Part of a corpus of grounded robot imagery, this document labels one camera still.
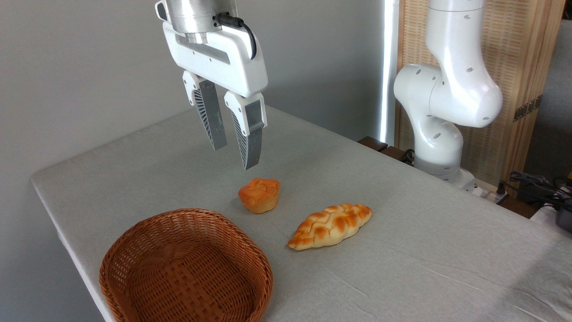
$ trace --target bread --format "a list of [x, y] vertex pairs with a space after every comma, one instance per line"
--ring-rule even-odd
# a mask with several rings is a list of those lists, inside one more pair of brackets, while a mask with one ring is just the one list
[[239, 190], [239, 198], [251, 213], [261, 214], [276, 207], [279, 190], [278, 180], [254, 178]]
[[288, 242], [295, 250], [336, 245], [353, 236], [371, 218], [372, 211], [361, 204], [342, 203], [313, 213], [303, 221]]

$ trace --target black cord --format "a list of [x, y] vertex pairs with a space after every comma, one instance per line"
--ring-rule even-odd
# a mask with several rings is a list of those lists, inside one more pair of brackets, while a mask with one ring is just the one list
[[248, 35], [251, 38], [251, 45], [252, 45], [252, 57], [251, 60], [254, 59], [254, 57], [256, 57], [256, 39], [254, 38], [254, 34], [252, 33], [252, 30], [244, 23], [244, 21], [241, 23], [242, 27], [247, 31]]
[[549, 203], [547, 203], [547, 204], [545, 204], [545, 205], [542, 205], [542, 206], [540, 206], [540, 207], [538, 207], [538, 208], [540, 209], [540, 208], [542, 208], [542, 207], [552, 207], [552, 209], [558, 210], [558, 209], [556, 209], [556, 207], [554, 207], [554, 205], [551, 205], [551, 204], [549, 204]]
[[567, 195], [568, 197], [572, 197], [572, 194], [569, 191], [553, 186], [543, 176], [530, 175], [520, 171], [513, 171], [509, 174], [509, 177], [511, 182], [525, 182], [551, 194], [561, 193]]
[[[554, 195], [544, 195], [543, 197], [547, 198], [547, 199], [551, 199], [552, 197], [554, 197]], [[542, 200], [531, 200], [531, 201], [527, 201], [526, 204], [527, 205], [534, 205], [535, 203], [543, 203], [543, 202], [544, 201], [542, 201]]]
[[517, 188], [517, 187], [511, 186], [511, 185], [508, 184], [507, 182], [504, 182], [504, 181], [501, 181], [501, 182], [502, 182], [503, 184], [505, 184], [505, 186], [507, 186], [507, 187], [509, 187], [509, 188], [511, 188], [511, 189], [513, 189], [513, 190], [515, 190], [515, 191], [518, 191], [518, 192], [520, 192], [520, 193], [523, 193], [523, 194], [529, 196], [530, 198], [535, 198], [535, 199], [538, 199], [538, 200], [540, 200], [540, 201], [544, 201], [545, 203], [549, 203], [549, 204], [554, 205], [554, 206], [559, 206], [559, 207], [569, 206], [569, 205], [567, 205], [566, 203], [559, 201], [559, 200], [562, 200], [562, 198], [548, 199], [548, 198], [544, 198], [544, 197], [539, 197], [539, 196], [537, 196], [537, 195], [533, 195], [533, 194], [530, 194], [530, 193], [528, 193], [528, 192], [526, 192], [526, 191], [524, 191], [524, 190], [521, 190], [521, 189], [519, 189], [519, 188]]
[[225, 26], [229, 26], [229, 27], [233, 27], [233, 28], [244, 28], [244, 30], [247, 31], [248, 36], [250, 37], [251, 40], [251, 47], [252, 47], [252, 56], [251, 56], [251, 60], [253, 60], [256, 57], [256, 39], [254, 38], [254, 34], [252, 33], [252, 30], [244, 23], [244, 20], [240, 19], [239, 17], [233, 17], [231, 15], [229, 15], [228, 13], [224, 14], [221, 13], [218, 16], [213, 16], [213, 19], [216, 19], [216, 21], [218, 23], [220, 23], [221, 25], [225, 25]]

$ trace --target cable connector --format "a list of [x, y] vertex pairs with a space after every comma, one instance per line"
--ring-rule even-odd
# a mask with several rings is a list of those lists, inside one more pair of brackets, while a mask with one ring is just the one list
[[244, 20], [240, 19], [239, 17], [233, 17], [231, 15], [221, 13], [217, 17], [217, 22], [221, 25], [230, 26], [233, 28], [241, 28], [243, 26]]
[[499, 185], [496, 187], [496, 194], [503, 195], [506, 193], [505, 184], [499, 182]]

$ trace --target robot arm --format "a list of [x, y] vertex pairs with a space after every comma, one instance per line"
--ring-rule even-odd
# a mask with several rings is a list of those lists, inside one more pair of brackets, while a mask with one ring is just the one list
[[235, 0], [161, 0], [156, 13], [183, 83], [215, 150], [227, 144], [215, 85], [227, 89], [246, 169], [258, 164], [262, 128], [267, 126], [264, 98], [268, 85], [262, 52], [244, 22], [235, 18]]
[[414, 130], [415, 167], [468, 191], [474, 177], [460, 168], [463, 138], [453, 123], [485, 127], [502, 107], [480, 49], [485, 2], [430, 0], [426, 45], [440, 68], [407, 65], [394, 85]]
[[431, 93], [431, 114], [469, 127], [489, 125], [501, 111], [502, 93], [480, 49], [485, 0], [430, 1], [425, 43], [442, 77]]

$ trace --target brown wicker basket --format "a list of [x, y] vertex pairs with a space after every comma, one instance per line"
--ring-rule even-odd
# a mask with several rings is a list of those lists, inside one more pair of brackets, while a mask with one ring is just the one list
[[101, 292], [117, 321], [259, 321], [272, 293], [262, 251], [221, 214], [178, 209], [109, 249]]

